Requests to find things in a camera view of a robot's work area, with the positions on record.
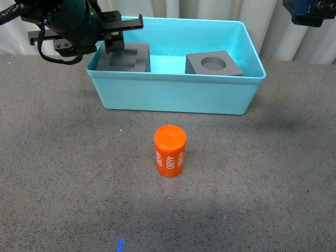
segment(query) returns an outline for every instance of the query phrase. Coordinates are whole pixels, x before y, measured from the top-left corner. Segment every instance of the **gray block with round hole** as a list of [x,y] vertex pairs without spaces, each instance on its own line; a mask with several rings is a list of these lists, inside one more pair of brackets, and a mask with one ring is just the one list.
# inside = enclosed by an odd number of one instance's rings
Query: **gray block with round hole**
[[233,61],[227,51],[187,54],[185,73],[196,75],[243,76],[242,70]]
[[149,44],[125,43],[123,51],[114,51],[109,54],[103,49],[96,70],[150,72]]

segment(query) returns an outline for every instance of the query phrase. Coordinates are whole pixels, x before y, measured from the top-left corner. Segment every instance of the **plastic bin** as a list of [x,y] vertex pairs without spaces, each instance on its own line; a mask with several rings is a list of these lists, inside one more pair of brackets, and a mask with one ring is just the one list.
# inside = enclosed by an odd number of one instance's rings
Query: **plastic bin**
[[[245,25],[237,21],[144,18],[124,40],[150,44],[151,72],[96,71],[104,43],[86,70],[107,109],[244,114],[266,77]],[[185,74],[186,55],[226,50],[241,76]]]

